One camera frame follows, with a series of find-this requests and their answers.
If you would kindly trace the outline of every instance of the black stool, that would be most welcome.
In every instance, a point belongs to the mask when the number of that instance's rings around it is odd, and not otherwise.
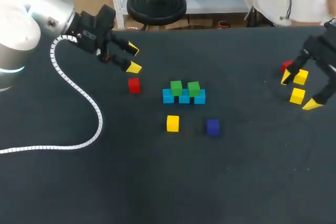
[[[128,14],[137,22],[164,26],[180,20],[187,11],[187,0],[127,0]]]

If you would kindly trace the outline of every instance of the silver cylinder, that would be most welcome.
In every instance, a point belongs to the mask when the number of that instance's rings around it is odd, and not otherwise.
[[[17,0],[25,6],[41,31],[56,38],[69,28],[75,15],[69,0]]]

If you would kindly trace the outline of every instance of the black table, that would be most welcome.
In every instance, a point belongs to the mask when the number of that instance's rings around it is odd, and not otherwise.
[[[141,48],[141,95],[128,78],[68,42],[60,66],[102,109],[102,135],[70,152],[0,155],[5,224],[335,223],[336,100],[304,103],[327,81],[313,63],[305,86],[282,86],[281,63],[323,28],[119,33]],[[53,69],[43,39],[24,76],[0,94],[0,149],[72,145],[93,136],[91,105]],[[119,55],[129,57],[117,47]],[[199,81],[206,105],[163,104],[171,80]],[[167,115],[180,132],[167,133]],[[218,118],[220,137],[204,134]]]

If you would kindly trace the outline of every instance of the toy block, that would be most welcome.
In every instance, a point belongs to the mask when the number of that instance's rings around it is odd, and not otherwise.
[[[294,83],[304,85],[308,77],[308,71],[300,69],[300,72],[295,76]]]
[[[219,120],[209,119],[206,121],[206,134],[210,136],[219,135]]]
[[[178,115],[167,116],[167,131],[179,132],[180,117]]]
[[[170,88],[174,97],[179,97],[182,95],[182,82],[181,81],[171,81]]]
[[[200,85],[198,81],[188,82],[188,90],[190,97],[197,97],[199,96],[200,92]]]
[[[289,101],[300,105],[305,97],[305,93],[305,90],[294,88]]]
[[[140,93],[140,82],[139,78],[130,78],[128,79],[128,87],[130,89],[131,94],[137,94]]]
[[[194,98],[194,104],[205,104],[205,89],[199,91],[200,95]]]
[[[171,89],[163,89],[162,95],[163,95],[163,103],[174,103],[174,97],[172,95]]]
[[[281,65],[281,73],[285,73],[286,68],[293,63],[292,60],[286,61]]]
[[[178,102],[179,103],[185,103],[185,104],[190,103],[190,97],[189,97],[188,89],[183,89],[182,90],[182,95],[178,97]]]

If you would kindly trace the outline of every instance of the yellow block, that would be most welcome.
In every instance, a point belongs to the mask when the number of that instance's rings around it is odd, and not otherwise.
[[[294,83],[304,85],[308,77],[308,71],[300,69],[300,72],[295,76]]]
[[[300,105],[305,97],[305,93],[305,90],[294,88],[289,101]]]
[[[167,116],[167,131],[179,132],[180,117],[178,115]]]

